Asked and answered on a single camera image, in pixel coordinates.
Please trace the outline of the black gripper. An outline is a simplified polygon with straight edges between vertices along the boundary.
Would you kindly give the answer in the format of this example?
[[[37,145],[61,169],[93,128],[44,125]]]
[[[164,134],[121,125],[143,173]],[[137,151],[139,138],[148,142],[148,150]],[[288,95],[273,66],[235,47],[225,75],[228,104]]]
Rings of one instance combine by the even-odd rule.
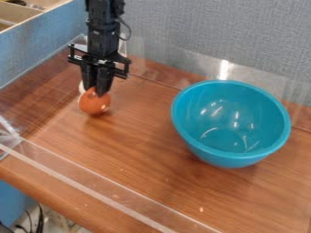
[[[69,44],[68,60],[80,65],[84,89],[96,86],[97,97],[108,93],[115,76],[128,78],[131,60],[119,54],[119,41],[131,38],[120,35],[121,25],[129,29],[124,8],[125,0],[85,0],[88,43]]]

